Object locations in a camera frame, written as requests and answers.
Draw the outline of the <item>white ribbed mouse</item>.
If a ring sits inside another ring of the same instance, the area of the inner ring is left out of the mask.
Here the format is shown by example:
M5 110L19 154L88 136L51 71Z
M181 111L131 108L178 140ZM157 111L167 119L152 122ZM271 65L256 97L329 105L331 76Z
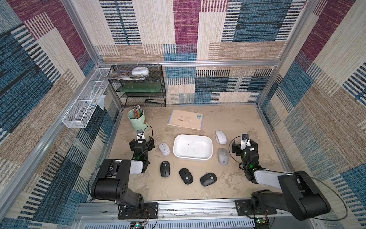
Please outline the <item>white ribbed mouse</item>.
M158 148L163 156L168 156L171 153L170 147L165 142L159 144Z

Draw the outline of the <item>grey mouse with buttons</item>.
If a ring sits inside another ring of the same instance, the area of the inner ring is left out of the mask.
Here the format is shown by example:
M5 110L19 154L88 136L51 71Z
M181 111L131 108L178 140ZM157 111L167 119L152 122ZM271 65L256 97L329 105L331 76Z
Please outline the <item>grey mouse with buttons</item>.
M229 160L229 152L225 148L218 149L218 161L222 166L226 166Z

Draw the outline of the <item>black Lecoo side mouse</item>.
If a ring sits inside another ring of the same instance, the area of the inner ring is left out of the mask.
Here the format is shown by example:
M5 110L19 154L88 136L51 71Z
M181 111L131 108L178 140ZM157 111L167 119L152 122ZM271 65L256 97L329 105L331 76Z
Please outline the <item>black Lecoo side mouse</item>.
M160 165L161 177L166 178L170 176L170 163L168 161L163 161Z

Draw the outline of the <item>white smooth mouse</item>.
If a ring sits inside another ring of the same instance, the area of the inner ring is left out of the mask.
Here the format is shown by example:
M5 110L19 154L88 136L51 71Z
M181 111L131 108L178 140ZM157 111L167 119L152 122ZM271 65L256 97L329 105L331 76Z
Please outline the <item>white smooth mouse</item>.
M223 131L221 130L217 130L215 132L215 139L217 141L217 143L221 144L221 145L226 145L227 144L227 138L226 135Z

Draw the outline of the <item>white plastic storage box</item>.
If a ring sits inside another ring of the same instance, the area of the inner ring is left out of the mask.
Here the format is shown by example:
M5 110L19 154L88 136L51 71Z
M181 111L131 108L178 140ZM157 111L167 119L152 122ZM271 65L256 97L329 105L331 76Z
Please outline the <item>white plastic storage box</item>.
M174 140L173 154L182 160L207 162L213 156L213 142L207 136L180 134Z

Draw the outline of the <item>black mouse with logo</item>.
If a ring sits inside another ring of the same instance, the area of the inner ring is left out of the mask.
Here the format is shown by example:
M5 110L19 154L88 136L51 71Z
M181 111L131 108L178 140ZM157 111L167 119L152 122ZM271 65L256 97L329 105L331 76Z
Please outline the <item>black mouse with logo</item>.
M207 173L200 178L200 183L203 187L210 186L211 184L215 183L216 181L217 181L217 176L212 172Z

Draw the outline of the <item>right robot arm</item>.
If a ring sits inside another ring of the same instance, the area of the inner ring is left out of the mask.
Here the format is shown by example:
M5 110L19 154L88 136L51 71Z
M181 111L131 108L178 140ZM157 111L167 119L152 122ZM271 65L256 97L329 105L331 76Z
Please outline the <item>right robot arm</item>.
M328 200L306 172L288 173L263 168L259 164L258 144L246 135L241 137L240 144L232 141L229 152L241 158L239 168L244 171L248 181L280 190L253 192L249 208L254 214L279 209L302 221L330 212Z

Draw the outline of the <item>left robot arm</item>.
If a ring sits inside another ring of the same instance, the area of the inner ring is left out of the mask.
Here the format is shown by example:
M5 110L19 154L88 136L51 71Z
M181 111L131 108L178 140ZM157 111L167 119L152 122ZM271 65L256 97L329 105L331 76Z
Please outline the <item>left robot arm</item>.
M148 152L154 148L154 139L143 137L130 143L132 159L105 159L95 170L96 176L88 183L88 192L94 199L113 201L127 209L144 208L142 194L129 189L131 174L143 174L150 162Z

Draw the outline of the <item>mint green pencil cup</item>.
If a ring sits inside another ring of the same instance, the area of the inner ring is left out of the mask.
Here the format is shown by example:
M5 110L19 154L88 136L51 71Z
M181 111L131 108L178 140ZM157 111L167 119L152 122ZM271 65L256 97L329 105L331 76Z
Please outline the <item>mint green pencil cup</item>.
M134 109L131 109L128 113L127 113L127 117L133 127L133 129L135 131L138 130L145 130L145 128L149 125L145 116L145 112L143 110L140 110L140 114L141 116L139 118L136 118L136 112L134 111Z

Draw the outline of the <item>coloured pencils bunch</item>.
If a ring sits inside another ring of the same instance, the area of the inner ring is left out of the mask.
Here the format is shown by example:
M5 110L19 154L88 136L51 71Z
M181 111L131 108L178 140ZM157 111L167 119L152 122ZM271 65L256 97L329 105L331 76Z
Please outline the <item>coloured pencils bunch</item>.
M133 110L134 119L139 119L142 117L143 110L141 109L140 106L134 106L132 110Z

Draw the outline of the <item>beige open book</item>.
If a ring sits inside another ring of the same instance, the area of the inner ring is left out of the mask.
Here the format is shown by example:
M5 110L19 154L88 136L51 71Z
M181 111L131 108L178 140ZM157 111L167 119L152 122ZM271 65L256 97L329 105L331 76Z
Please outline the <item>beige open book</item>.
M203 119L203 114L173 110L167 124L174 127L202 130Z

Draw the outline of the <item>magazine on shelf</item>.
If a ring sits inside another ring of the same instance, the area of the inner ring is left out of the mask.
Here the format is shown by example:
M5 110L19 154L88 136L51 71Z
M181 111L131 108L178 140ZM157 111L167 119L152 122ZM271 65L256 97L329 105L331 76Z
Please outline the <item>magazine on shelf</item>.
M129 71L117 71L114 73L109 73L104 78L112 80L145 80L146 76L143 74L133 75L132 72Z

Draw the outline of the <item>white oval device on shelf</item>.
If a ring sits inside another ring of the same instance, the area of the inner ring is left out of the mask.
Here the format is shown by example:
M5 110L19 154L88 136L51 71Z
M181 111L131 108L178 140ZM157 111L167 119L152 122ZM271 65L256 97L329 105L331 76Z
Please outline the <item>white oval device on shelf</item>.
M133 76L143 76L148 77L150 74L150 70L144 66L138 66L132 69L131 74Z

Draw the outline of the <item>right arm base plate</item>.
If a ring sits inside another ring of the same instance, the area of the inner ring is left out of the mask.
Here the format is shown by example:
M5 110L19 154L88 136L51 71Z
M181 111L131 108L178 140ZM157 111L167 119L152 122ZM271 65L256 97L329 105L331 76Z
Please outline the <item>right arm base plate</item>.
M267 215L275 215L277 213L277 210L274 208L257 208L254 210L250 199L237 199L234 203L238 216L264 216L266 213Z

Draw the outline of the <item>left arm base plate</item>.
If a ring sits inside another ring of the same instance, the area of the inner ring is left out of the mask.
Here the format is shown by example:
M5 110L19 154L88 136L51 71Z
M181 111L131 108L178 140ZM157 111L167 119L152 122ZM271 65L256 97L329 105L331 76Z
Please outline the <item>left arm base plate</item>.
M156 219L158 216L158 209L158 202L145 203L144 206L140 209L127 207L125 205L119 205L117 218L119 220Z

